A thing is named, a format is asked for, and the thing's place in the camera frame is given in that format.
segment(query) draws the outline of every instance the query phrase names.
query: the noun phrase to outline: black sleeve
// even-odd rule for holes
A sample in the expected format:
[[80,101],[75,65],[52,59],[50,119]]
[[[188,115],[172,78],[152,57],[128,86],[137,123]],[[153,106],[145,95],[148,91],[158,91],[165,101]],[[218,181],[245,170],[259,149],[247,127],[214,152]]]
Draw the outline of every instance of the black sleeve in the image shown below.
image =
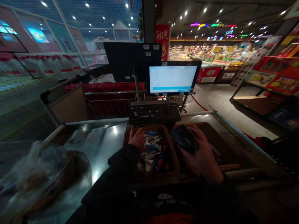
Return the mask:
[[117,218],[118,210],[125,208],[128,187],[140,156],[131,144],[108,159],[110,167],[94,183],[81,201],[81,206],[66,223],[105,223]]
[[214,209],[215,217],[232,223],[260,223],[245,196],[223,175],[224,181],[218,186],[212,186],[204,178],[200,178],[203,194]]

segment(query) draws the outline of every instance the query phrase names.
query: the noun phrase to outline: red banner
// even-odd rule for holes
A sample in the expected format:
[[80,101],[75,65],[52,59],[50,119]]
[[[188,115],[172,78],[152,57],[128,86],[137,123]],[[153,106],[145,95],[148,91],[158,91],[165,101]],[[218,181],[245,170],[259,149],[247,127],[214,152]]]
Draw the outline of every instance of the red banner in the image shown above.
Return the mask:
[[156,43],[162,44],[162,61],[167,61],[170,39],[170,25],[156,25]]

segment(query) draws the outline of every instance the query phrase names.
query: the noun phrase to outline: monitor screen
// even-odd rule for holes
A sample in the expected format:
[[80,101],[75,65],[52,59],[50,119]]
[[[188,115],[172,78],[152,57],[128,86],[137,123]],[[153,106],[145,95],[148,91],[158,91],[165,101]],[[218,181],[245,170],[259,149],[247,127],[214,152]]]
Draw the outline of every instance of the monitor screen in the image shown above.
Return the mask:
[[190,92],[197,66],[150,66],[150,93]]

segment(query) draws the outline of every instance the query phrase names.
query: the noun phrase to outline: floor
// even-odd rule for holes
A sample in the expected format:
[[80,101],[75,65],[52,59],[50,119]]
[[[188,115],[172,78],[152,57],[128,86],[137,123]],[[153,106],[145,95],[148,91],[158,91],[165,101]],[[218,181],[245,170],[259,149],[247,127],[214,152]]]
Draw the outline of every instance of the floor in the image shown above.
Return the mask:
[[[274,140],[287,133],[283,128],[261,118],[247,108],[231,103],[229,99],[236,90],[237,87],[230,84],[196,84],[194,98],[207,110],[211,110],[210,104],[232,125],[253,138],[264,136]],[[253,86],[243,87],[236,96],[253,96],[258,91],[259,89]],[[185,109],[188,113],[204,111],[195,101],[188,103]]]

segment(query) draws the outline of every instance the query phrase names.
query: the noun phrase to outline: ceiling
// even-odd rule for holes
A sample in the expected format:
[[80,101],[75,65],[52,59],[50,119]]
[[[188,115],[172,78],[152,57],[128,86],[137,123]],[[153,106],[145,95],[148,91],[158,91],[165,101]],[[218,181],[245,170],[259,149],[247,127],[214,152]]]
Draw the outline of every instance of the ceiling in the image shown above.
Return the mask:
[[191,27],[191,23],[208,23],[219,22],[224,25],[237,24],[233,28],[233,34],[239,35],[253,33],[260,35],[264,32],[274,34],[283,22],[284,15],[281,12],[287,10],[296,0],[157,0],[156,22],[160,24],[171,23],[171,35],[177,36],[183,34],[190,35],[224,35],[230,27]]

